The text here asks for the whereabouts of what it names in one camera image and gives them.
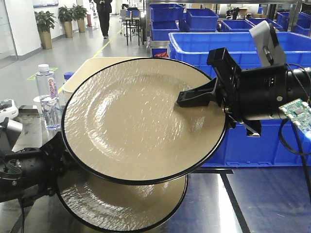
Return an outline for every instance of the glass wall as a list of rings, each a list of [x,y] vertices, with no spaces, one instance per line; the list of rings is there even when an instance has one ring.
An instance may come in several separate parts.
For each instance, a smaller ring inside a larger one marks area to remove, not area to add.
[[[17,60],[8,14],[4,0],[0,0],[0,68]]]

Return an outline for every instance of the white cup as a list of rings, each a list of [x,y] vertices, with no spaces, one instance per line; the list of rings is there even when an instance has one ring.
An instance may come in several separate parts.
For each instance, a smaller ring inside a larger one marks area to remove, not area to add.
[[[36,96],[34,97],[34,102],[35,102],[35,105],[38,109],[38,113],[39,115],[42,115],[42,108],[41,108],[41,103],[40,103],[40,96]]]

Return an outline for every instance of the black plate rim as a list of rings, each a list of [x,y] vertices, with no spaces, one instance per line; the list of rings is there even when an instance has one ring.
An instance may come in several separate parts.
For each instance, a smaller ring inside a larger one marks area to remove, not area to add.
[[[119,183],[119,184],[126,184],[126,185],[150,185],[150,184],[157,184],[157,183],[163,183],[163,182],[166,182],[166,181],[171,181],[173,179],[176,179],[176,178],[179,178],[179,177],[182,177],[184,175],[187,175],[189,174],[190,172],[196,170],[199,166],[201,166],[205,161],[207,161],[213,154],[214,152],[217,150],[217,148],[220,146],[220,144],[222,143],[224,137],[225,137],[225,133],[228,129],[227,125],[228,125],[228,117],[225,116],[225,123],[224,123],[224,128],[223,128],[223,131],[217,141],[217,143],[214,145],[214,147],[211,149],[211,151],[209,153],[207,153],[206,156],[204,156],[201,160],[199,160],[196,164],[192,165],[191,167],[183,170],[183,171],[180,171],[178,173],[175,173],[171,176],[167,176],[167,177],[162,177],[162,178],[158,178],[158,179],[153,179],[153,180],[125,180],[125,179],[119,179],[119,178],[115,178],[115,177],[111,177],[111,176],[108,176],[108,175],[105,175],[105,174],[102,174],[94,169],[92,169],[91,167],[89,167],[88,165],[86,165],[82,160],[80,160],[78,158],[78,156],[73,152],[73,150],[71,149],[70,145],[69,145],[69,142],[67,141],[67,138],[66,138],[66,133],[65,133],[65,127],[64,127],[64,124],[65,124],[65,115],[66,115],[66,111],[67,111],[67,106],[68,104],[70,103],[72,97],[74,96],[74,94],[77,92],[77,90],[85,83],[87,82],[91,77],[93,77],[94,75],[96,75],[97,73],[100,73],[101,71],[107,69],[107,68],[110,68],[114,65],[117,65],[117,64],[121,64],[121,63],[125,63],[125,62],[129,62],[129,61],[134,61],[134,60],[145,60],[145,59],[161,59],[161,60],[170,60],[170,61],[173,61],[173,62],[178,62],[178,63],[181,63],[181,64],[184,64],[184,65],[187,65],[189,67],[192,67],[194,69],[196,69],[197,71],[199,71],[200,73],[202,73],[203,75],[205,75],[209,80],[212,80],[212,78],[210,76],[208,76],[206,73],[204,73],[203,71],[201,71],[200,69],[192,66],[192,65],[189,65],[187,63],[184,63],[184,62],[181,62],[181,61],[177,61],[177,60],[173,60],[173,59],[168,59],[168,58],[150,58],[150,57],[143,57],[143,58],[134,58],[134,59],[130,59],[130,60],[125,60],[125,61],[121,61],[121,62],[118,62],[118,63],[114,63],[110,66],[107,66],[101,70],[99,70],[98,72],[94,73],[93,75],[91,75],[90,77],[88,77],[87,79],[85,79],[80,85],[79,87],[77,87],[77,89],[73,92],[72,96],[70,97],[70,99],[67,101],[66,105],[65,105],[65,109],[63,111],[63,114],[62,114],[62,120],[61,120],[61,132],[62,132],[62,137],[63,137],[63,140],[65,142],[65,146],[67,148],[67,150],[69,151],[69,153],[71,154],[72,158],[75,160],[75,162],[81,166],[83,169],[93,173],[94,175],[96,176],[99,176],[103,179],[106,179],[108,181],[112,181],[114,183]]]
[[[165,223],[167,220],[169,220],[174,214],[175,212],[178,210],[178,208],[180,207],[181,203],[183,202],[185,196],[186,196],[186,193],[187,193],[187,189],[188,189],[188,175],[185,175],[185,187],[184,187],[184,190],[183,190],[183,193],[182,193],[182,196],[180,197],[180,200],[179,202],[177,203],[177,205],[175,206],[174,209],[172,209],[172,211],[163,219],[161,219],[159,222],[155,223],[155,224],[152,224],[148,227],[145,227],[145,228],[141,228],[141,229],[136,229],[136,230],[131,230],[131,231],[116,231],[116,230],[109,230],[109,229],[104,229],[104,228],[100,228],[100,227],[97,227],[97,226],[94,226],[92,225],[91,223],[83,220],[81,217],[79,217],[78,215],[76,215],[70,208],[69,206],[67,206],[67,204],[65,203],[64,199],[62,198],[61,194],[60,194],[60,190],[59,190],[59,186],[58,186],[58,183],[56,184],[56,193],[57,193],[57,196],[60,200],[60,202],[62,203],[62,205],[64,206],[64,208],[71,214],[73,215],[78,221],[80,221],[81,223],[83,223],[84,225],[94,229],[94,230],[97,230],[97,231],[100,231],[100,232],[107,232],[107,233],[140,233],[140,232],[144,232],[144,231],[148,231],[148,230],[151,230],[155,227],[158,227],[160,225],[162,225],[163,223]]]

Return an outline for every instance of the stacked plates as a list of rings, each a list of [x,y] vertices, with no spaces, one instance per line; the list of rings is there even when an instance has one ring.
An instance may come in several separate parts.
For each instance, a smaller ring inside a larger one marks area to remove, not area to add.
[[[58,180],[64,206],[99,231],[139,232],[169,219],[186,194],[186,175],[225,133],[217,104],[176,104],[180,91],[207,82],[192,66],[154,58],[120,62],[84,81],[62,118],[81,167]]]

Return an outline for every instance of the plant pot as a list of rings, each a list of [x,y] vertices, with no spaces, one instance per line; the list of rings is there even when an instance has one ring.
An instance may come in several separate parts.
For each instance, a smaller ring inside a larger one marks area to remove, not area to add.
[[[40,40],[42,44],[42,48],[44,50],[50,50],[52,48],[52,39],[50,32],[40,32]]]
[[[64,31],[66,38],[72,38],[72,21],[64,22]]]
[[[86,32],[86,24],[84,22],[84,18],[78,19],[77,23],[78,23],[79,33],[85,33]]]

